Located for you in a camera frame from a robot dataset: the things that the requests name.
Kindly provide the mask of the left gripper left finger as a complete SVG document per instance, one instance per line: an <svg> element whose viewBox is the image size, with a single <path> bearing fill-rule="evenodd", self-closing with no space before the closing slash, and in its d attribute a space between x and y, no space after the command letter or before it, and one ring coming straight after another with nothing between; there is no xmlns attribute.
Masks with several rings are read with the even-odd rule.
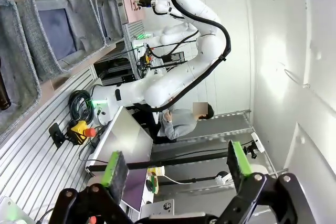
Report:
<svg viewBox="0 0 336 224"><path fill-rule="evenodd" d="M93 216L102 223L133 223L120 207L129 169L122 152L113 152L99 183L81 192L63 189L54 207L54 223L88 223Z"/></svg>

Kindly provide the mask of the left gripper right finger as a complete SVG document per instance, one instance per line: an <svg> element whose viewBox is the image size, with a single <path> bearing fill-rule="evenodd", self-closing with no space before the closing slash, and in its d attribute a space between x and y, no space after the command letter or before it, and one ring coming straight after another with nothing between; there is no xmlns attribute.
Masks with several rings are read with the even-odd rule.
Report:
<svg viewBox="0 0 336 224"><path fill-rule="evenodd" d="M239 142L228 144L227 165L236 196L210 223L248 223L257 206L268 206L277 223L315 223L304 190L293 173L273 178L253 172Z"/></svg>

